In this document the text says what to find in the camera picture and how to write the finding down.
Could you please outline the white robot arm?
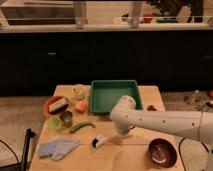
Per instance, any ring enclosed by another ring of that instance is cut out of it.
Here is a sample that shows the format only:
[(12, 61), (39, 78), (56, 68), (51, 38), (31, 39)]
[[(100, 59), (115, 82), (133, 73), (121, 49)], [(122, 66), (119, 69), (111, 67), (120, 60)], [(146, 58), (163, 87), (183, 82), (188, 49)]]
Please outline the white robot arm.
[(139, 127), (213, 144), (213, 113), (200, 111), (136, 110), (131, 96), (122, 96), (112, 108), (110, 119), (117, 132), (125, 135)]

